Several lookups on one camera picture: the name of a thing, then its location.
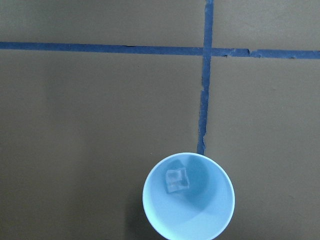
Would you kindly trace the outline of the clear ice cube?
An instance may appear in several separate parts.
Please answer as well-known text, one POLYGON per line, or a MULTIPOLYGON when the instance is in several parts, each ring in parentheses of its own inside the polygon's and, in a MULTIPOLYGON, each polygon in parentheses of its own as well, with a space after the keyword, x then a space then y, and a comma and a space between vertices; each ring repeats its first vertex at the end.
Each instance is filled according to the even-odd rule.
POLYGON ((185 167, 167 170, 165 173, 165 182, 168 193, 190 188, 190 181, 185 167))

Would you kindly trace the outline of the light blue cup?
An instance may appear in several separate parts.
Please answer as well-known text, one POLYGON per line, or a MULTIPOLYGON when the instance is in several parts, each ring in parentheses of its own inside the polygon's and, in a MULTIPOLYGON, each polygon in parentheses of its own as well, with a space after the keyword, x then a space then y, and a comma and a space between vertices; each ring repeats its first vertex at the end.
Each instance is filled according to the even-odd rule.
POLYGON ((192 152, 170 155, 149 172, 142 204, 151 226, 168 240, 213 240, 230 223, 235 192, 224 169, 192 152), (166 172, 186 168, 189 189, 168 193, 166 172))

